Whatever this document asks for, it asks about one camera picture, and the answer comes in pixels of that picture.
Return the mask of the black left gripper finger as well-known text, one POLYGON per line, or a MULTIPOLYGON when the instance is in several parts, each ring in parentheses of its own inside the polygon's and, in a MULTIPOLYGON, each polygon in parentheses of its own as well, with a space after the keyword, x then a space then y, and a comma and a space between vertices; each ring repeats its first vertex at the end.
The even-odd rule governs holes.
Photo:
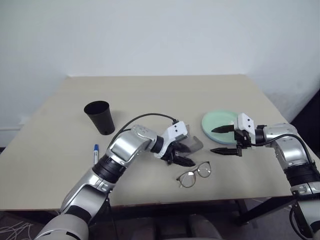
POLYGON ((175 143, 175 150, 178 152, 181 152, 181 153, 190 153, 191 152, 191 149, 187 145, 180 143, 180 142, 175 143))
POLYGON ((180 155, 174 156, 174 163, 182 167, 194 167, 196 165, 192 159, 180 155))

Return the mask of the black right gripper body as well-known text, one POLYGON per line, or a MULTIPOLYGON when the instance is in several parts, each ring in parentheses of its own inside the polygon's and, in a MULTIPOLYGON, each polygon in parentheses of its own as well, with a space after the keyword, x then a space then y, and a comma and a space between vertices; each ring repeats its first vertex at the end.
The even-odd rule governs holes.
POLYGON ((251 137, 246 130, 235 129, 234 140, 236 141, 236 155, 242 156, 242 150, 252 146, 251 137))

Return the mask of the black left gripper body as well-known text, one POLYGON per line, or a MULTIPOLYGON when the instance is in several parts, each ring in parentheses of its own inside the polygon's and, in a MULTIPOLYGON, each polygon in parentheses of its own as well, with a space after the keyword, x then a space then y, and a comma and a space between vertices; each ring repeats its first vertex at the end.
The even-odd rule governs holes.
POLYGON ((171 142, 164 155, 161 157, 163 161, 166 162, 167 165, 178 165, 177 159, 176 159, 176 151, 180 149, 180 144, 178 142, 171 142))

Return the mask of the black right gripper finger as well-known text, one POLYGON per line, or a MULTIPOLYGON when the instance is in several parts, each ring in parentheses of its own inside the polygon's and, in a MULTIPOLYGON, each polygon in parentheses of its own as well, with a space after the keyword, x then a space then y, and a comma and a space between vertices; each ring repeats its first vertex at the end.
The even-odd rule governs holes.
POLYGON ((235 131, 234 125, 223 125, 211 130, 212 133, 219 133, 219 134, 224 134, 224 133, 229 133, 234 131, 235 131))
POLYGON ((224 155, 224 156, 237 156, 238 149, 237 148, 228 148, 228 147, 218 147, 210 149, 212 153, 224 155))

